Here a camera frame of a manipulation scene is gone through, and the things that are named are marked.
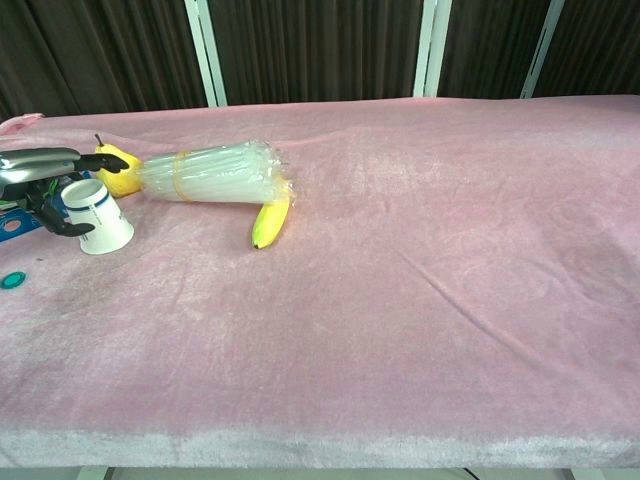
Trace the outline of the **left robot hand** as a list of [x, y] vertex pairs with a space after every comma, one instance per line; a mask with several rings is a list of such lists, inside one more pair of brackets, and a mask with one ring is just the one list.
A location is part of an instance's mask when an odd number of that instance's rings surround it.
[[80, 237], [95, 227], [64, 220], [52, 204], [60, 177], [80, 180], [83, 171], [104, 169], [119, 173], [129, 165], [109, 153], [80, 154], [71, 148], [35, 148], [1, 152], [1, 200], [17, 205], [36, 218], [48, 231], [64, 237]]

